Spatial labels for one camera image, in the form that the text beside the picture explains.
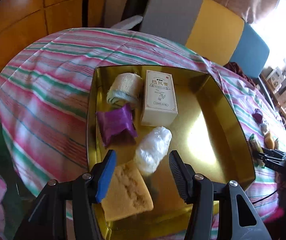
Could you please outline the yellow sponge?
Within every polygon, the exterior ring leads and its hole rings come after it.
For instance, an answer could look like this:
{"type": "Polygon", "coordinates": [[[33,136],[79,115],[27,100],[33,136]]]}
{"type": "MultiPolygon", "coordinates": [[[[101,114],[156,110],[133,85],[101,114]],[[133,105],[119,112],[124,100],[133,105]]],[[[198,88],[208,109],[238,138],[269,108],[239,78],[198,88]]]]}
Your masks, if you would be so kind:
{"type": "Polygon", "coordinates": [[[275,148],[275,140],[270,131],[264,135],[264,143],[267,149],[273,150],[275,148]]]}

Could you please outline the yellow green biscuit packet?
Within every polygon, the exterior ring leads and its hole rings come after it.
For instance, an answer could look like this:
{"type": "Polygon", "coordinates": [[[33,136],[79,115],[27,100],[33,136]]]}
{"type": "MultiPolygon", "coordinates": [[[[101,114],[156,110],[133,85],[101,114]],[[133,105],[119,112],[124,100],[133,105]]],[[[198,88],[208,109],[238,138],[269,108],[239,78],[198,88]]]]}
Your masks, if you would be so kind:
{"type": "Polygon", "coordinates": [[[251,145],[254,158],[256,159],[256,161],[257,161],[259,167],[260,167],[260,168],[264,168],[264,167],[265,167],[264,162],[263,162],[261,159],[259,159],[258,157],[256,157],[256,153],[263,153],[263,150],[262,150],[262,148],[261,148],[260,143],[257,141],[257,139],[256,139],[256,137],[255,137],[255,134],[252,134],[252,135],[249,137],[249,143],[250,143],[250,145],[251,145]]]}

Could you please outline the purple snack packet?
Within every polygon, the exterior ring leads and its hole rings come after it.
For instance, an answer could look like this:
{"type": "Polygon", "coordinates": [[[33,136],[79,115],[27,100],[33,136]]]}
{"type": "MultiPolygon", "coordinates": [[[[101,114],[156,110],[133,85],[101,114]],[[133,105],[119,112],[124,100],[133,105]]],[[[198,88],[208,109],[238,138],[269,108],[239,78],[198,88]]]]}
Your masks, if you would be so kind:
{"type": "Polygon", "coordinates": [[[129,103],[112,111],[97,112],[96,117],[104,147],[108,147],[112,137],[123,131],[126,131],[132,138],[138,137],[129,103]]]}
{"type": "Polygon", "coordinates": [[[256,108],[252,113],[252,117],[258,125],[262,124],[263,114],[260,109],[256,108]]]}

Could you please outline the yellow sponge block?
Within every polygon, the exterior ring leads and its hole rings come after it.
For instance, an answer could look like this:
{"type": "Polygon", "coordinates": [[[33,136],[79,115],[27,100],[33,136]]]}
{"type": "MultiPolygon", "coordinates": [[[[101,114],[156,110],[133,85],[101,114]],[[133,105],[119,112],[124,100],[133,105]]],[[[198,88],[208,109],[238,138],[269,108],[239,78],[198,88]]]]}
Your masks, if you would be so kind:
{"type": "Polygon", "coordinates": [[[133,161],[115,168],[101,205],[108,222],[153,210],[150,192],[133,161]]]}

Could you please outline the white plastic ball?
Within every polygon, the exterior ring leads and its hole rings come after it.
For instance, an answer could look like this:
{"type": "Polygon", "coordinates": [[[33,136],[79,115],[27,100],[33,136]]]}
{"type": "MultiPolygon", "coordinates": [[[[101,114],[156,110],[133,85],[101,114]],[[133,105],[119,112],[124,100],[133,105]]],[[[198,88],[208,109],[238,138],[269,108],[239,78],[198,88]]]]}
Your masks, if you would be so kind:
{"type": "Polygon", "coordinates": [[[268,132],[268,127],[266,124],[261,124],[261,132],[266,134],[268,132]]]}
{"type": "Polygon", "coordinates": [[[135,150],[134,162],[143,176],[153,174],[167,155],[172,133],[165,127],[156,127],[146,135],[135,150]]]}

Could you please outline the large white medicine box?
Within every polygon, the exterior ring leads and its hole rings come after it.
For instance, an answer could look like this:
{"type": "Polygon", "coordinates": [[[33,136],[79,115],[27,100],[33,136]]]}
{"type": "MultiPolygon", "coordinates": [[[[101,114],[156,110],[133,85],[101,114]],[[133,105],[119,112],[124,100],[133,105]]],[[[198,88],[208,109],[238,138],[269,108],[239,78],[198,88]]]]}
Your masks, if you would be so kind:
{"type": "Polygon", "coordinates": [[[168,127],[177,115],[178,108],[172,75],[147,70],[141,124],[168,127]]]}

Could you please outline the beige bandage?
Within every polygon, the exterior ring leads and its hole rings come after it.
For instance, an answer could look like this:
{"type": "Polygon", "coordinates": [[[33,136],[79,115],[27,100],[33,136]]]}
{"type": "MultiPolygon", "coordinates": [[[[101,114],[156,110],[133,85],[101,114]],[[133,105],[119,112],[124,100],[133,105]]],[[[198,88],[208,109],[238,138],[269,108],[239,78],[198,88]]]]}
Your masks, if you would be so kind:
{"type": "Polygon", "coordinates": [[[107,92],[107,103],[122,107],[129,103],[132,108],[139,104],[139,95],[144,80],[136,73],[119,74],[107,92]]]}

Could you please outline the gold tin box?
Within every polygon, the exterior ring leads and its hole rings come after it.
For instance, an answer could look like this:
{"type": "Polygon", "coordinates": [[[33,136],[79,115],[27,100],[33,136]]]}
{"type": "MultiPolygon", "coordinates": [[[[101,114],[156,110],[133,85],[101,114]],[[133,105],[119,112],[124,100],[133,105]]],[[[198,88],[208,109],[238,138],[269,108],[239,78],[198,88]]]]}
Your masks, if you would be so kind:
{"type": "MultiPolygon", "coordinates": [[[[183,162],[209,178],[227,183],[237,181],[246,189],[255,179],[251,153],[227,98],[209,74],[165,66],[108,66],[95,69],[87,116],[88,165],[102,161],[107,153],[99,126],[98,111],[112,108],[106,95],[122,73],[145,76],[148,70],[172,75],[178,115],[170,124],[170,150],[178,151],[183,162]]],[[[95,215],[104,239],[154,239],[179,233],[187,228],[192,207],[180,198],[168,158],[146,179],[154,208],[122,220],[106,221],[103,209],[95,205],[95,215]]]]}

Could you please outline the striped bed sheet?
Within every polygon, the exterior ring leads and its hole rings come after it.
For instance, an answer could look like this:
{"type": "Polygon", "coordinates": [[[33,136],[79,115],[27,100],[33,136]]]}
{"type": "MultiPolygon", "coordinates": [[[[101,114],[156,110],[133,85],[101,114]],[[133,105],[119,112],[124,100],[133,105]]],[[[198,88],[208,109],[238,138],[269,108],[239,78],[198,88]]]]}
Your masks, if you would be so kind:
{"type": "Polygon", "coordinates": [[[72,180],[85,171],[86,118],[95,69],[150,64],[210,74],[231,104],[246,136],[263,134],[259,108],[286,151],[278,113],[247,80],[182,45],[136,31],[73,28],[23,47],[0,72],[0,141],[15,173],[36,196],[52,178],[72,180]]]}

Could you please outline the dark red cloth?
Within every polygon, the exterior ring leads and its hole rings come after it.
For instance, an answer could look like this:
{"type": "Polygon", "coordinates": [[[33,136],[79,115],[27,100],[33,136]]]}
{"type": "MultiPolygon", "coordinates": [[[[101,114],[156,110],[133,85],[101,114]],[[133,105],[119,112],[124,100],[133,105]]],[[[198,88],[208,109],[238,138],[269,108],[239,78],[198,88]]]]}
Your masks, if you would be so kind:
{"type": "Polygon", "coordinates": [[[243,72],[241,67],[236,62],[228,62],[227,64],[224,65],[224,68],[227,68],[228,70],[232,71],[233,73],[235,73],[235,74],[239,75],[240,77],[244,78],[252,86],[254,86],[254,87],[256,86],[255,82],[243,72]]]}

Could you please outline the grey yellow blue chair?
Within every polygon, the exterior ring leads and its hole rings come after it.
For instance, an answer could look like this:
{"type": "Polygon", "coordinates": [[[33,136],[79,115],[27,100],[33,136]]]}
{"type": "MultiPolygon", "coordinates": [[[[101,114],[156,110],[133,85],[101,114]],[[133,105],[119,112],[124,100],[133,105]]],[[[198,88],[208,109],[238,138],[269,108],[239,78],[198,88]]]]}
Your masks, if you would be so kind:
{"type": "Polygon", "coordinates": [[[148,0],[142,16],[112,26],[184,45],[203,58],[224,66],[237,63],[246,76],[257,79],[269,48],[242,18],[213,0],[148,0]]]}

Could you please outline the wooden wardrobe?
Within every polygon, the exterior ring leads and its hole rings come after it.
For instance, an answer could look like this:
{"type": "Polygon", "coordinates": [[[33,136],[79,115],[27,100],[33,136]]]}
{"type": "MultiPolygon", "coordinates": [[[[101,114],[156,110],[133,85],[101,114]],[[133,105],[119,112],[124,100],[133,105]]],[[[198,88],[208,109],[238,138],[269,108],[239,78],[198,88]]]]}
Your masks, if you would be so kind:
{"type": "Polygon", "coordinates": [[[0,0],[0,72],[21,50],[57,31],[101,27],[106,0],[0,0]]]}

